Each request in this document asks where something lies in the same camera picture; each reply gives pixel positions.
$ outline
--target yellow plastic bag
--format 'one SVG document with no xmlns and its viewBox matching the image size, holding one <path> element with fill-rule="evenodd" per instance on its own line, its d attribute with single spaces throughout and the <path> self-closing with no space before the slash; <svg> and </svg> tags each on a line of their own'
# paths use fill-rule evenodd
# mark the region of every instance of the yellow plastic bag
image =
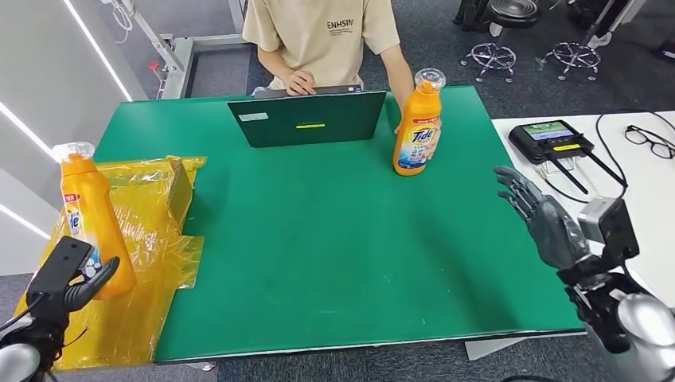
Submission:
<svg viewBox="0 0 675 382">
<path fill-rule="evenodd" d="M 92 300 L 70 314 L 67 346 L 55 368 L 110 367 L 153 360 L 175 290 L 193 287 L 197 277 L 204 240 L 182 236 L 181 231 L 197 169 L 204 163 L 205 158 L 167 157 L 97 165 L 111 183 L 111 200 L 138 285 L 128 294 Z M 68 234 L 62 211 L 41 264 Z M 17 312 L 24 309 L 22 297 Z"/>
</svg>

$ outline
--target bottle label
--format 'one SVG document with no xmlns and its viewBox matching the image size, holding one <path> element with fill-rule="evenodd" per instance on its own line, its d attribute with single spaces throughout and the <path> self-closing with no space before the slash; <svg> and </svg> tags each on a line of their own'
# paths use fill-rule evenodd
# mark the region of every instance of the bottle label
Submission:
<svg viewBox="0 0 675 382">
<path fill-rule="evenodd" d="M 80 269 L 80 273 L 86 281 L 89 281 L 101 270 L 101 257 L 96 246 L 96 237 L 84 229 L 84 219 L 80 207 L 80 195 L 68 193 L 64 195 L 66 221 L 70 228 L 70 235 L 75 239 L 82 240 L 94 247 L 92 255 Z"/>
<path fill-rule="evenodd" d="M 407 137 L 404 137 L 399 152 L 399 167 L 402 169 L 417 169 L 427 162 L 433 152 L 435 135 L 440 127 L 439 117 L 429 119 L 413 119 L 414 127 Z"/>
</svg>

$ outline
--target clear bottle cap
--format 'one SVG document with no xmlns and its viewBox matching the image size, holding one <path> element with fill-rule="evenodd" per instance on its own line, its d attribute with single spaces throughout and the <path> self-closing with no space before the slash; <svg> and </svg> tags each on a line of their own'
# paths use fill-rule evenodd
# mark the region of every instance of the clear bottle cap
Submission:
<svg viewBox="0 0 675 382">
<path fill-rule="evenodd" d="M 438 69 L 426 68 L 415 74 L 415 85 L 425 93 L 439 92 L 445 83 L 445 75 Z"/>
<path fill-rule="evenodd" d="M 89 159 L 94 156 L 94 145 L 87 142 L 71 142 L 63 145 L 56 145 L 52 148 L 52 156 L 59 163 L 72 162 L 73 157 L 78 159 Z"/>
</svg>

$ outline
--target orange detergent bottle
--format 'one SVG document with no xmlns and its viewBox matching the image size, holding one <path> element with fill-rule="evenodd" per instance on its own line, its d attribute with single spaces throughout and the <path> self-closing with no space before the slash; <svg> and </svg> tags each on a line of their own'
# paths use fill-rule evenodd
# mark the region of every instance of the orange detergent bottle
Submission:
<svg viewBox="0 0 675 382">
<path fill-rule="evenodd" d="M 92 160 L 94 146 L 66 143 L 55 146 L 53 154 L 61 163 L 61 192 L 70 236 L 95 248 L 81 269 L 84 279 L 91 279 L 108 260 L 119 257 L 117 272 L 94 298 L 103 300 L 134 289 L 136 274 L 112 208 L 110 184 Z"/>
<path fill-rule="evenodd" d="M 415 91 L 406 101 L 394 146 L 394 170 L 399 175 L 417 175 L 424 171 L 440 134 L 440 90 L 445 75 L 426 68 L 415 74 Z"/>
</svg>

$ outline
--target stool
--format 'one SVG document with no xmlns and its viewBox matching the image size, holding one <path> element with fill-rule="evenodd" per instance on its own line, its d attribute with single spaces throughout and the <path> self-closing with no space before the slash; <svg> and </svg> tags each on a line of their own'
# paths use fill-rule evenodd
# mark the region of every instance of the stool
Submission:
<svg viewBox="0 0 675 382">
<path fill-rule="evenodd" d="M 537 58 L 536 61 L 539 63 L 539 71 L 544 70 L 544 65 L 547 62 L 549 57 L 555 57 L 561 64 L 565 65 L 563 73 L 558 75 L 558 80 L 564 81 L 567 79 L 568 72 L 571 68 L 582 68 L 590 69 L 593 71 L 592 74 L 588 75 L 589 81 L 595 81 L 598 75 L 598 64 L 600 63 L 600 55 L 595 51 L 595 49 L 588 46 L 588 43 L 591 42 L 591 39 L 598 32 L 600 24 L 603 22 L 603 19 L 607 16 L 607 13 L 610 11 L 610 8 L 614 5 L 615 0 L 609 0 L 607 5 L 603 9 L 603 12 L 600 13 L 597 20 L 591 25 L 591 28 L 588 29 L 586 37 L 583 38 L 581 43 L 576 42 L 561 42 L 553 46 L 551 52 L 546 53 L 544 58 Z"/>
<path fill-rule="evenodd" d="M 525 29 L 535 25 L 541 18 L 541 9 L 534 0 L 490 0 L 482 15 L 481 23 L 495 23 L 502 28 L 497 43 L 475 45 L 469 54 L 459 63 L 467 66 L 467 59 L 473 58 L 476 64 L 482 67 L 476 77 L 477 82 L 483 82 L 483 75 L 488 69 L 508 70 L 506 82 L 513 82 L 513 69 L 516 64 L 516 53 L 504 46 L 506 29 Z"/>
</svg>

